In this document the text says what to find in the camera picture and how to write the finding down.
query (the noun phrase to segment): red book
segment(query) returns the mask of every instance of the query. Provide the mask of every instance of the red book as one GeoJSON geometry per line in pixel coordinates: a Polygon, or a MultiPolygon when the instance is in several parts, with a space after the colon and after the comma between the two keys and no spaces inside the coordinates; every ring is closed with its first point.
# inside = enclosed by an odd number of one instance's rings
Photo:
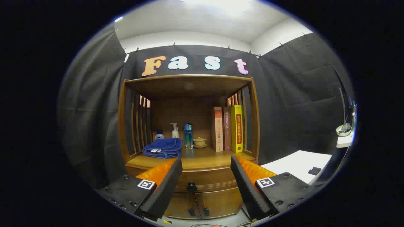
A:
{"type": "Polygon", "coordinates": [[[223,150],[231,151],[231,117],[230,108],[223,107],[223,150]]]}
{"type": "Polygon", "coordinates": [[[213,109],[212,146],[216,152],[223,151],[223,119],[222,108],[213,109]]]}

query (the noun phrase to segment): white pump bottle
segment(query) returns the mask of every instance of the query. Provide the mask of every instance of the white pump bottle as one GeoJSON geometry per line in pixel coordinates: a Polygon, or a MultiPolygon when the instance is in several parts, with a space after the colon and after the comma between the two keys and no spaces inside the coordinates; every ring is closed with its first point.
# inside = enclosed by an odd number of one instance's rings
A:
{"type": "Polygon", "coordinates": [[[179,138],[178,137],[178,127],[177,127],[177,123],[170,123],[170,124],[172,124],[173,125],[173,130],[171,131],[171,133],[172,133],[172,137],[173,138],[179,138]]]}

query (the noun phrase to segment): folded towel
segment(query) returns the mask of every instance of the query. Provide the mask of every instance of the folded towel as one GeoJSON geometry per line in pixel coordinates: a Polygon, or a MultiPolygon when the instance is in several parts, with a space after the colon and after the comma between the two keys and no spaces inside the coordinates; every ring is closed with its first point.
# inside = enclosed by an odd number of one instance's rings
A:
{"type": "Polygon", "coordinates": [[[178,158],[181,156],[182,140],[179,138],[156,139],[151,144],[143,148],[143,154],[156,158],[178,158]]]}

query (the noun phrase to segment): white table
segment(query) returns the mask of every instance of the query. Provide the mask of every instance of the white table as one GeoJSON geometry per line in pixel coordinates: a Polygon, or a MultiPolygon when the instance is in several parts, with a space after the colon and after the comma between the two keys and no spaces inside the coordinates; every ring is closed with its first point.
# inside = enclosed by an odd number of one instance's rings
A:
{"type": "Polygon", "coordinates": [[[314,182],[320,176],[331,156],[330,154],[296,151],[293,154],[261,166],[276,174],[289,172],[306,184],[311,185],[311,182],[314,182]],[[313,167],[321,168],[322,171],[316,176],[308,173],[313,167]]]}
{"type": "Polygon", "coordinates": [[[337,148],[349,147],[353,141],[353,136],[338,137],[337,148]]]}

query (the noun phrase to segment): pink letter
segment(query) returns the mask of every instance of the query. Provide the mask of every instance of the pink letter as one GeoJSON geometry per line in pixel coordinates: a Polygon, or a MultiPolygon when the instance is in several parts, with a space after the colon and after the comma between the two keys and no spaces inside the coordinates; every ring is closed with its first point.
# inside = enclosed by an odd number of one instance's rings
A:
{"type": "Polygon", "coordinates": [[[237,69],[241,74],[248,74],[248,71],[244,69],[244,66],[247,65],[247,63],[243,62],[242,59],[234,60],[234,62],[237,63],[237,69]]]}

